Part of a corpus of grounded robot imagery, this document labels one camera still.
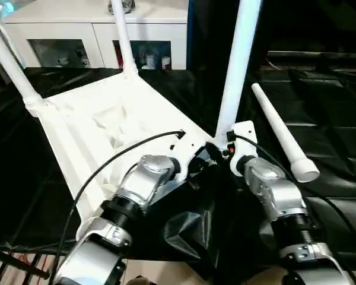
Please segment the glass cabinet door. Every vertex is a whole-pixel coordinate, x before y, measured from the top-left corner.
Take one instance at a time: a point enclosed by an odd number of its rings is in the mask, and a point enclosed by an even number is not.
[[[113,41],[119,67],[123,58],[118,40]],[[131,40],[133,58],[138,69],[171,69],[171,43],[169,41]]]
[[[28,39],[42,67],[90,68],[82,40]]]

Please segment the white pole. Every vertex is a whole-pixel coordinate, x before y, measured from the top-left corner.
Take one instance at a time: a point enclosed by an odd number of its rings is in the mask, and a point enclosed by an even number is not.
[[[119,31],[119,43],[124,62],[124,73],[137,74],[138,71],[132,54],[131,42],[129,41],[128,31],[126,29],[122,0],[111,0],[111,3],[113,14],[116,17],[117,29]]]
[[[268,97],[258,83],[252,85],[252,90],[260,103],[260,106],[268,119],[274,134],[281,144],[291,163],[291,171],[299,182],[310,182],[319,176],[316,165],[306,157],[297,141],[286,127]]]
[[[8,49],[7,45],[4,43],[0,36],[0,63],[4,70],[7,72],[11,78],[14,85],[17,87],[18,91],[23,97],[24,104],[29,112],[35,116],[35,112],[31,110],[39,103],[42,102],[40,94],[38,94],[33,86],[30,84],[28,78],[21,67],[17,64],[17,61],[13,58],[12,53]]]
[[[220,145],[224,145],[224,133],[236,121],[261,3],[262,0],[240,0],[216,130]]]

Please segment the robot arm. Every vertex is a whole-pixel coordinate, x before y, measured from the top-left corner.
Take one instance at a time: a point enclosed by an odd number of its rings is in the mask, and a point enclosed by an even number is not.
[[[103,213],[90,224],[66,257],[56,284],[114,285],[125,270],[122,258],[132,244],[153,196],[179,172],[176,159],[146,155],[125,175],[115,196],[101,205]]]
[[[282,265],[289,271],[284,284],[351,284],[327,244],[319,239],[298,187],[287,180],[282,169],[254,153],[239,154],[236,148],[239,158],[234,172],[244,176],[263,205]]]

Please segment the black cable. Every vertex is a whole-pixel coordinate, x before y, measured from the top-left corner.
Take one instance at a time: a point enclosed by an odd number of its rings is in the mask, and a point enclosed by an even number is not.
[[[72,214],[74,213],[75,207],[78,204],[78,201],[81,197],[81,195],[83,194],[84,190],[86,189],[87,185],[106,167],[108,166],[108,164],[110,164],[112,161],[114,161],[115,159],[117,159],[118,157],[122,156],[123,154],[129,152],[130,150],[133,150],[134,148],[139,147],[140,145],[146,144],[147,142],[150,142],[152,140],[155,140],[156,138],[161,138],[161,137],[165,137],[167,135],[178,135],[179,138],[181,138],[182,136],[184,136],[185,132],[184,131],[173,131],[173,132],[165,132],[163,134],[159,134],[159,135],[154,135],[153,137],[147,138],[143,141],[140,141],[122,151],[120,151],[119,153],[115,154],[113,157],[111,157],[110,159],[108,159],[106,162],[104,162],[97,170],[95,170],[93,172],[93,174],[91,174],[91,176],[86,180],[86,182],[84,182],[83,186],[81,187],[81,189],[79,190],[77,196],[74,199],[74,202],[72,203],[71,209],[70,209],[70,213],[69,216],[67,217],[66,223],[65,223],[65,227],[63,228],[63,232],[61,235],[61,239],[59,240],[59,245],[58,245],[58,249],[57,249],[57,253],[55,255],[55,259],[53,262],[53,268],[52,268],[52,272],[50,275],[50,280],[49,280],[49,285],[53,285],[53,280],[55,278],[55,274],[58,268],[58,263],[59,263],[59,257],[61,256],[61,252],[62,252],[62,247],[63,247],[63,242],[65,241],[65,237],[67,234],[67,228],[69,226],[70,223],[70,219],[72,217]]]
[[[326,202],[328,205],[330,205],[331,208],[333,208],[338,213],[340,218],[344,221],[344,223],[348,227],[349,231],[353,235],[354,239],[356,240],[356,229],[355,229],[355,227],[348,220],[348,218],[345,216],[345,214],[333,202],[331,202],[330,199],[324,197],[323,195],[318,194],[317,192],[315,192],[315,191],[313,191],[313,190],[311,190],[309,188],[306,188],[306,187],[304,187],[302,185],[299,185],[297,183],[297,181],[295,180],[295,178],[293,177],[293,175],[277,159],[275,159],[268,151],[266,151],[263,147],[261,147],[260,145],[258,145],[254,141],[252,141],[252,140],[250,140],[250,139],[248,139],[246,137],[243,137],[241,135],[235,135],[235,137],[250,143],[251,145],[256,147],[258,150],[263,152],[272,163],[276,164],[278,167],[280,167],[282,169],[282,171],[286,174],[286,176],[298,187],[299,190],[303,189],[306,192],[314,195],[316,198],[319,198],[319,199],[323,200],[324,202]]]

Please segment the black surface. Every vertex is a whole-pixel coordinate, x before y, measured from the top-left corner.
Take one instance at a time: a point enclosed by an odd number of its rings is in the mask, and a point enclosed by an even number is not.
[[[49,68],[28,69],[27,75],[47,97],[117,72]],[[204,130],[214,133],[223,93],[214,74],[142,71],[140,75]],[[307,186],[331,197],[356,227],[356,76],[269,71],[260,81],[321,171],[320,178]],[[239,121],[247,119],[255,123],[259,144],[289,167],[248,87],[238,115]],[[228,281],[275,263],[276,256],[269,250],[271,236],[260,231],[263,211],[248,191],[238,190],[244,186],[237,186],[218,167],[196,179],[151,209],[132,257],[189,261],[203,275],[217,267]],[[310,201],[331,250],[356,270],[356,242],[343,221],[325,203]],[[55,252],[71,203],[40,124],[9,86],[0,94],[0,250]],[[74,215],[68,239],[75,237],[79,222]]]

